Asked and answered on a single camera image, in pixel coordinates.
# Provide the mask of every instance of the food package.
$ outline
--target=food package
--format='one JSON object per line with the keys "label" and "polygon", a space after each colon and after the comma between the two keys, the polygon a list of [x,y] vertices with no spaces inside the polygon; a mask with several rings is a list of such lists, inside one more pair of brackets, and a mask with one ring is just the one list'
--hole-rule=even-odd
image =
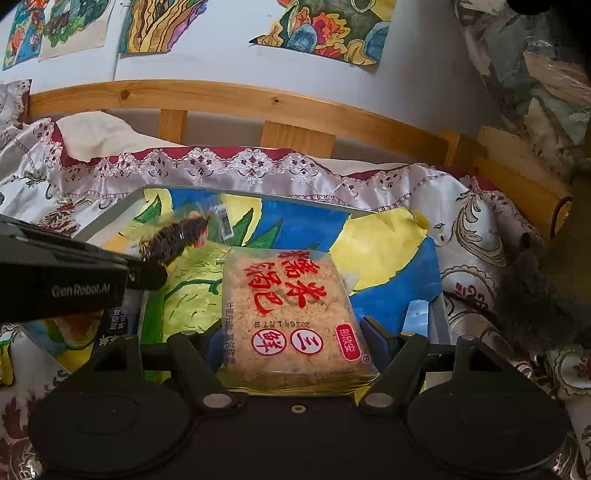
{"label": "food package", "polygon": [[223,305],[230,389],[341,395],[378,375],[330,254],[232,248]]}
{"label": "food package", "polygon": [[[141,216],[135,220],[143,223]],[[207,240],[226,243],[234,233],[225,204],[214,194],[167,215],[157,215],[126,236],[131,241],[126,253],[170,267],[186,248],[200,248]]]}

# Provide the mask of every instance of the screw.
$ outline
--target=screw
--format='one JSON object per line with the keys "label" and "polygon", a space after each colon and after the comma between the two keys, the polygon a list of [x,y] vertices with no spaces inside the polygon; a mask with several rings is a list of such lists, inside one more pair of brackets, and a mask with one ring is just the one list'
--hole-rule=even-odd
{"label": "screw", "polygon": [[387,393],[370,393],[363,400],[373,408],[387,408],[394,403],[394,399]]}
{"label": "screw", "polygon": [[203,404],[208,408],[226,408],[232,403],[232,397],[225,393],[210,393],[203,397]]}
{"label": "screw", "polygon": [[307,410],[305,405],[292,405],[291,411],[293,413],[304,413]]}

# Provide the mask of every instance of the wooden bed frame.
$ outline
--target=wooden bed frame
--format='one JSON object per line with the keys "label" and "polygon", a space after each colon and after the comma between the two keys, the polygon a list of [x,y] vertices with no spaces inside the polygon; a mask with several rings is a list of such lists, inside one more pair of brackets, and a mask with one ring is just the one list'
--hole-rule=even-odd
{"label": "wooden bed frame", "polygon": [[207,112],[265,122],[261,147],[292,148],[330,158],[335,137],[403,153],[436,167],[457,167],[489,179],[548,237],[560,200],[531,180],[487,158],[475,140],[453,131],[439,136],[359,108],[326,100],[231,83],[192,80],[124,80],[31,95],[29,118],[109,109],[159,109],[158,136],[183,142],[187,113]]}

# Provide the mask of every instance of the white wall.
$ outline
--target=white wall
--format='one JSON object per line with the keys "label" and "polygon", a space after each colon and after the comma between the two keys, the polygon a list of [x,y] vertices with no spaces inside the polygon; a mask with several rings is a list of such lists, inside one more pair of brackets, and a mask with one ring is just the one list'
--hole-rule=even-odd
{"label": "white wall", "polygon": [[[277,0],[209,0],[168,54],[119,59],[115,80],[199,79],[290,90],[357,106],[417,127],[475,137],[499,122],[469,61],[449,0],[398,0],[382,63],[366,70],[299,52],[250,45],[283,8]],[[0,48],[14,14],[0,23]],[[33,78],[33,92],[112,80],[124,20],[117,0],[106,45],[56,59],[29,60],[0,74]]]}

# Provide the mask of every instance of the paper artwork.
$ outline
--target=paper artwork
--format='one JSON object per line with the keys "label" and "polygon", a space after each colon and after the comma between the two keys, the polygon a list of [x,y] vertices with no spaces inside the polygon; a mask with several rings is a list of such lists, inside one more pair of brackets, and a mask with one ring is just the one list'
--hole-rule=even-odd
{"label": "paper artwork", "polygon": [[45,26],[45,7],[48,0],[22,0],[17,6],[2,69],[37,57]]}
{"label": "paper artwork", "polygon": [[104,46],[114,4],[115,0],[56,0],[39,60]]}
{"label": "paper artwork", "polygon": [[279,0],[285,14],[251,43],[355,65],[380,62],[396,0]]}
{"label": "paper artwork", "polygon": [[169,52],[206,8],[207,0],[134,0],[123,27],[119,52]]}

